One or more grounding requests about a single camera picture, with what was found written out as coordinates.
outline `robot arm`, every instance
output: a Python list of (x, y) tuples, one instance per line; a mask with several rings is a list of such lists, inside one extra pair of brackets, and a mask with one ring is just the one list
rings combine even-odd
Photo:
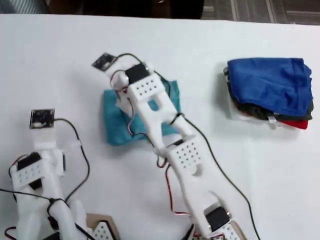
[[(202, 155), (201, 145), (193, 129), (178, 113), (171, 102), (160, 77), (144, 63), (121, 72), (114, 83), (117, 89), (117, 105), (129, 116), (130, 104), (138, 113), (147, 129), (147, 135), (156, 153), (167, 159), (172, 166), (191, 220), (197, 225), (202, 236), (210, 238), (222, 233), (222, 226), (230, 222), (229, 215), (214, 194), (211, 159)], [(154, 100), (158, 110), (150, 108), (148, 102)], [(161, 124), (174, 126), (181, 139), (165, 146)]]
[[(43, 116), (45, 114), (43, 111), (48, 110), (38, 110), (31, 114), (30, 128), (35, 137), (37, 152), (31, 153), (10, 168), (14, 191), (43, 197), (16, 194), (19, 216), (17, 236), (19, 240), (38, 239), (42, 224), (48, 222), (49, 199), (64, 200), (60, 177), (64, 174), (65, 158), (62, 151), (56, 147), (53, 124), (43, 123), (43, 121), (37, 122), (39, 119), (37, 114)], [(48, 209), (49, 214), (58, 223), (59, 234), (64, 240), (86, 239), (75, 226), (77, 223), (82, 228), (87, 227), (84, 225), (86, 213), (82, 205), (79, 206), (76, 201), (77, 210), (72, 214), (69, 206), (61, 200), (54, 202)]]

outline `white tabletop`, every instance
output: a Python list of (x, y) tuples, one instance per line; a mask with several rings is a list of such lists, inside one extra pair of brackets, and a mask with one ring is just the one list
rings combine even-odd
[[(88, 213), (111, 215), (124, 240), (177, 240), (190, 220), (170, 211), (164, 170), (146, 141), (112, 147), (105, 141), (102, 94), (108, 78), (91, 67), (103, 52), (131, 52), (178, 80), (182, 111), (209, 138), (230, 178), (252, 203), (261, 239), (318, 239), (320, 214), (320, 26), (97, 16), (0, 15), (0, 187), (11, 189), (8, 167), (30, 153), (31, 109), (55, 108), (77, 127), (91, 163), (76, 193)], [(244, 57), (299, 57), (312, 69), (314, 120), (308, 129), (228, 118), (222, 76), (226, 62)], [(86, 165), (69, 126), (57, 123), (66, 149), (68, 193)], [(248, 207), (217, 171), (225, 204), (249, 240), (256, 239)], [(185, 211), (173, 171), (176, 210)], [(11, 194), (0, 193), (0, 231), (17, 222)]]

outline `folded blue shirt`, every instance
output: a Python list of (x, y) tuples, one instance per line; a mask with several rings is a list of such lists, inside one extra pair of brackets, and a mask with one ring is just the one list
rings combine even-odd
[(302, 58), (243, 58), (228, 62), (230, 87), (239, 103), (277, 114), (305, 116), (313, 99), (311, 70)]
[[(164, 83), (165, 90), (168, 92), (170, 84), (170, 99), (177, 109), (181, 112), (180, 106), (180, 92), (177, 81), (169, 81)], [(116, 106), (117, 96), (114, 90), (105, 90), (103, 93), (103, 118), (104, 126), (106, 131), (106, 141), (114, 146), (128, 144), (133, 141), (145, 139), (146, 137), (142, 134), (131, 136), (128, 132), (128, 123), (130, 117), (123, 112), (119, 107)], [(158, 107), (154, 100), (149, 102), (150, 107), (156, 110)], [(147, 130), (144, 123), (138, 116), (135, 115), (130, 129), (133, 133), (145, 133)], [(162, 123), (162, 135), (169, 135), (178, 133), (176, 129), (167, 123)]]

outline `stack of folded clothes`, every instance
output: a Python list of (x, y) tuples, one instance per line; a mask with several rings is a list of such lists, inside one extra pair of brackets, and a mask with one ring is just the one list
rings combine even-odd
[(227, 65), (228, 92), (240, 112), (307, 129), (314, 103), (311, 70), (302, 58), (243, 58)]

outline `floor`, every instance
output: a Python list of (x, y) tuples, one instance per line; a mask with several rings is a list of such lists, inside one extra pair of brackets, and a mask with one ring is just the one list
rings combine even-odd
[(320, 25), (320, 0), (204, 0), (202, 19)]

